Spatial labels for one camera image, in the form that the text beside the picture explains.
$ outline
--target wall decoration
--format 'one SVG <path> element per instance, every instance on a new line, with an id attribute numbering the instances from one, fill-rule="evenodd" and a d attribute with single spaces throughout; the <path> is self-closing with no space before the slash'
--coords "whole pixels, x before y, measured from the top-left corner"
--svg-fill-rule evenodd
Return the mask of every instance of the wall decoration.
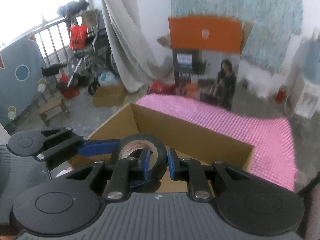
<path id="1" fill-rule="evenodd" d="M 37 42 L 35 35 L 31 35 L 31 36 L 29 37 L 29 40 Z"/>
<path id="2" fill-rule="evenodd" d="M 13 120 L 16 118 L 17 108 L 15 106 L 8 107 L 8 118 Z"/>
<path id="3" fill-rule="evenodd" d="M 16 68 L 14 74 L 19 81 L 25 81 L 30 75 L 30 70 L 26 65 L 22 64 Z"/>

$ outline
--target small cardboard box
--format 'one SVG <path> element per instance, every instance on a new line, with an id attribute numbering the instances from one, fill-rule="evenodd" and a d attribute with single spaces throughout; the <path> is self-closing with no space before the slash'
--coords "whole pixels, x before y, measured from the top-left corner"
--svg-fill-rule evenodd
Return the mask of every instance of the small cardboard box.
<path id="1" fill-rule="evenodd" d="M 122 106 L 126 96 L 124 85 L 102 86 L 93 95 L 92 102 L 95 107 Z"/>
<path id="2" fill-rule="evenodd" d="M 160 112 L 126 104 L 91 135 L 91 140 L 123 139 L 136 133 L 147 133 L 159 138 L 168 148 L 174 148 L 179 158 L 191 157 L 203 164 L 216 160 L 250 170 L 253 146 L 221 135 L 209 129 Z M 97 160 L 110 161 L 110 154 L 89 158 L 76 155 L 69 160 L 74 168 Z M 161 179 L 157 192 L 186 192 L 187 183 L 172 181 L 169 169 Z"/>

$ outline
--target concrete floor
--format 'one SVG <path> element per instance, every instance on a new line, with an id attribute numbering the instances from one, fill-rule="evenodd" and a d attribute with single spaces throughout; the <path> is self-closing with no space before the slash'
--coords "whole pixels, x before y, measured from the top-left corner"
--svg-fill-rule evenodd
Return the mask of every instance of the concrete floor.
<path id="1" fill-rule="evenodd" d="M 125 102 L 134 103 L 145 93 L 146 88 L 143 88 L 137 93 L 128 95 Z M 70 110 L 70 118 L 68 119 L 63 113 L 59 113 L 52 118 L 49 128 L 70 126 L 75 133 L 83 136 L 90 135 L 120 108 L 120 106 L 94 107 L 92 96 L 88 94 L 87 88 L 81 89 L 81 94 L 78 97 L 66 100 L 66 104 Z M 296 163 L 299 169 L 296 191 L 300 190 L 315 177 L 317 171 L 320 171 L 320 140 L 318 139 L 320 134 L 320 114 L 316 113 L 310 120 L 296 115 L 293 117 L 286 116 L 284 114 L 284 105 L 277 104 L 273 97 L 267 100 L 258 99 L 240 86 L 236 88 L 232 112 L 257 118 L 287 117 L 289 119 L 295 143 Z M 35 106 L 32 106 L 20 118 L 12 133 L 46 128 L 38 115 L 38 110 Z M 66 167 L 66 165 L 63 165 L 59 170 L 53 171 L 52 175 L 54 176 Z"/>

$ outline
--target window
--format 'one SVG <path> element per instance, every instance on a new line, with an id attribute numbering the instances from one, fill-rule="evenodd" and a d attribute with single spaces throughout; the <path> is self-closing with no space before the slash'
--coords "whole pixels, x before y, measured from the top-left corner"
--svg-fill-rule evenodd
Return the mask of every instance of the window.
<path id="1" fill-rule="evenodd" d="M 58 7 L 70 1 L 73 0 L 0 0 L 0 44 L 8 44 L 44 20 L 57 18 Z"/>

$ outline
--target printed photo of woman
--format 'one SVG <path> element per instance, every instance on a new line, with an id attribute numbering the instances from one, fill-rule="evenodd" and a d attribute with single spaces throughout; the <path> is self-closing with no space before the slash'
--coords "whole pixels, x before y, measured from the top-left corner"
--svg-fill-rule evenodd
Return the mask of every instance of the printed photo of woman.
<path id="1" fill-rule="evenodd" d="M 219 98 L 218 106 L 231 110 L 232 98 L 235 93 L 236 76 L 229 59 L 221 62 L 220 71 L 217 75 L 217 86 L 214 94 Z"/>

